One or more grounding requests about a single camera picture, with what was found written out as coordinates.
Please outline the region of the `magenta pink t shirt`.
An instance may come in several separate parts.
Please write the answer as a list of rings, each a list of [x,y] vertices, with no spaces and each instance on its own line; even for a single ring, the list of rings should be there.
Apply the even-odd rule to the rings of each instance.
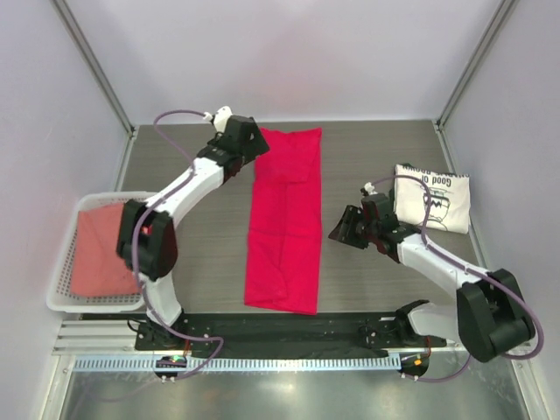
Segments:
[[[314,315],[323,239],[322,130],[262,134],[269,151],[255,161],[244,303]]]

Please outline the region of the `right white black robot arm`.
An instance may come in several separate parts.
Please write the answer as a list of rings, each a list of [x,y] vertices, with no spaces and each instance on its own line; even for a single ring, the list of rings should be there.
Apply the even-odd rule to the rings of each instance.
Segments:
[[[346,206],[328,237],[357,249],[375,246],[452,298],[451,305],[419,299],[396,310],[394,332],[405,346],[433,336],[459,343],[475,360],[488,362],[537,334],[511,272],[486,271],[439,247],[419,227],[399,221],[383,193],[364,196],[359,206]]]

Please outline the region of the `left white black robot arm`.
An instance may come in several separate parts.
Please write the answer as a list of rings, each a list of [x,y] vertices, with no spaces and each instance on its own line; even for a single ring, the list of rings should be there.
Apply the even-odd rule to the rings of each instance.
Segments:
[[[176,229],[209,193],[220,188],[247,164],[270,150],[256,120],[235,115],[225,106],[213,114],[196,111],[213,126],[212,138],[195,157],[185,153],[187,169],[161,191],[122,208],[116,253],[130,269],[141,292],[156,338],[169,349],[180,347],[186,327],[172,280],[179,257]]]

